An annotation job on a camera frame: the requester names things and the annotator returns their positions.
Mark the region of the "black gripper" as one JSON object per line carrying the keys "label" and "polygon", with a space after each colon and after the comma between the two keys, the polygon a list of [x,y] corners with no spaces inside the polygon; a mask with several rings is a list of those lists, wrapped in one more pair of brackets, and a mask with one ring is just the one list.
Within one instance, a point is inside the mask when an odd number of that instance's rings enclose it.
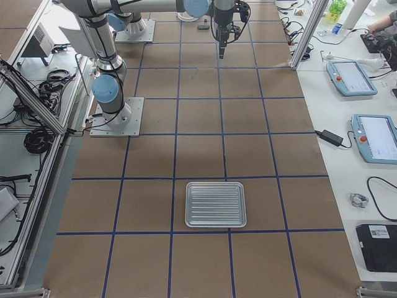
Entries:
{"label": "black gripper", "polygon": [[[243,28],[234,25],[234,15],[237,14],[243,23]],[[250,18],[250,6],[244,1],[211,1],[210,17],[215,24],[211,29],[213,37],[218,42],[218,57],[224,59],[226,43],[237,41]]]}

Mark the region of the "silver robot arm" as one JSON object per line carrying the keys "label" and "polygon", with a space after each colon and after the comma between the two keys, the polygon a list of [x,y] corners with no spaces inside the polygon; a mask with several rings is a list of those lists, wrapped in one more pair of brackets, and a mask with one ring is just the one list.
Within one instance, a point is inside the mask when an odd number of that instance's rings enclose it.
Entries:
{"label": "silver robot arm", "polygon": [[123,98],[127,67],[115,48],[107,16],[121,21],[140,18],[142,12],[186,12],[196,18],[210,17],[210,30],[218,42],[218,56],[223,58],[228,44],[237,41],[243,28],[234,24],[238,14],[243,24],[249,22],[251,8],[244,1],[63,1],[63,5],[87,27],[97,54],[100,78],[94,81],[94,97],[111,124],[130,115]]}
{"label": "silver robot arm", "polygon": [[143,35],[147,28],[140,13],[108,13],[107,20],[114,31],[131,36]]}

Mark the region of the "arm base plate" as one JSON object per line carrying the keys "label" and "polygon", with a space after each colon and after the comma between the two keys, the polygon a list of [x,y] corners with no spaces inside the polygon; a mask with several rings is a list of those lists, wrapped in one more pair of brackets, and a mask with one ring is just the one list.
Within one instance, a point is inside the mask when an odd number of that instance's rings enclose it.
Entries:
{"label": "arm base plate", "polygon": [[143,97],[126,97],[124,108],[113,119],[113,115],[103,113],[99,104],[96,113],[102,114],[93,119],[93,129],[90,129],[91,137],[139,137],[143,106]]}
{"label": "arm base plate", "polygon": [[156,21],[140,19],[127,25],[124,31],[117,32],[116,43],[151,43],[154,38]]}

